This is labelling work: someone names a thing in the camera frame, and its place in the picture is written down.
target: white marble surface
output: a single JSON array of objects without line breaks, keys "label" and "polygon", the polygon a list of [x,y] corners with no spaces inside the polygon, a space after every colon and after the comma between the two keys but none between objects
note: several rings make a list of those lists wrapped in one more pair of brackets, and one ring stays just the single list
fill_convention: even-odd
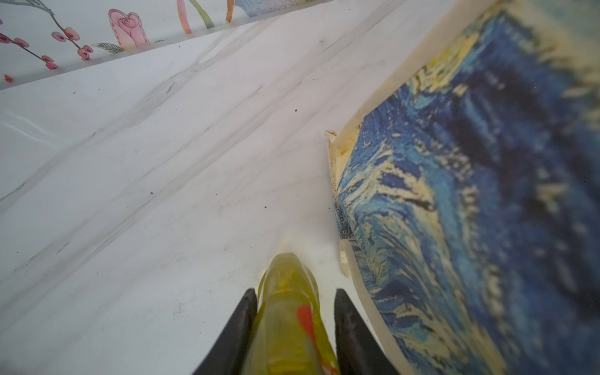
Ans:
[{"label": "white marble surface", "polygon": [[359,302],[324,131],[453,3],[337,0],[0,91],[0,373],[190,373],[285,228],[333,339],[335,288]]}]

